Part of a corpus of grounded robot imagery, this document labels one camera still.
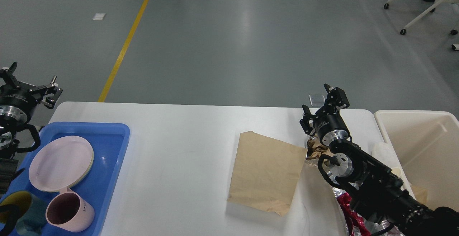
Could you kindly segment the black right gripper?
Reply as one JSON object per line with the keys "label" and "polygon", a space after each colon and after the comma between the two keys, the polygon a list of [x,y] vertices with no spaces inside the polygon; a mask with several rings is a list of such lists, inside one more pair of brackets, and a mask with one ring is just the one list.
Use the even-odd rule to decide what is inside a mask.
{"label": "black right gripper", "polygon": [[305,134],[310,136],[317,134],[320,143],[329,146],[333,141],[347,140],[350,136],[346,123],[338,114],[341,109],[349,108],[350,102],[343,89],[328,84],[323,86],[327,92],[323,106],[312,114],[308,106],[302,105],[303,118],[300,120],[300,125]]}

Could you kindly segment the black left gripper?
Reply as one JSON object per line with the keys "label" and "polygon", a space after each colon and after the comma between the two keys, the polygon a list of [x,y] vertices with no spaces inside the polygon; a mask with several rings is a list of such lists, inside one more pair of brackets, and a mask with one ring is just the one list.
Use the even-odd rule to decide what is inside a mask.
{"label": "black left gripper", "polygon": [[2,67],[0,70],[0,77],[5,82],[1,86],[0,105],[1,115],[9,116],[18,125],[22,125],[30,122],[38,103],[54,109],[63,89],[56,83],[57,76],[53,76],[49,84],[22,90],[20,82],[13,75],[17,67],[18,63],[13,62],[10,67]]}

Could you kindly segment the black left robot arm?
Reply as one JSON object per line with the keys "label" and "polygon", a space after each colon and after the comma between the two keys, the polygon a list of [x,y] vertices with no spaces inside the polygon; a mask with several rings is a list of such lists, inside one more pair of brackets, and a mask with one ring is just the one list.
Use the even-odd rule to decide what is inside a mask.
{"label": "black left robot arm", "polygon": [[[4,81],[0,89],[1,195],[7,193],[13,180],[23,172],[23,169],[18,169],[19,161],[14,156],[35,151],[41,145],[39,128],[30,124],[37,106],[54,109],[63,91],[56,83],[56,76],[50,83],[40,86],[18,81],[14,76],[17,66],[18,63],[14,62],[0,71]],[[29,131],[33,139],[29,147],[20,147],[16,138],[24,130]]]}

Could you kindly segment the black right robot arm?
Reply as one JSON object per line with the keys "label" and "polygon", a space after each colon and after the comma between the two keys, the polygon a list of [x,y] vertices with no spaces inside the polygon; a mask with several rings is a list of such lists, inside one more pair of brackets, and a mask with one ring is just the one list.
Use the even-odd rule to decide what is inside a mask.
{"label": "black right robot arm", "polygon": [[300,120],[305,134],[317,138],[321,146],[331,151],[331,155],[318,156],[323,179],[349,194],[352,211],[374,223],[389,222],[390,226],[377,232],[378,236],[394,227],[405,236],[457,236],[458,212],[448,207],[431,210],[402,190],[400,177],[352,142],[340,115],[340,110],[350,105],[345,92],[328,84],[324,88],[327,96],[323,106],[312,114],[303,105]]}

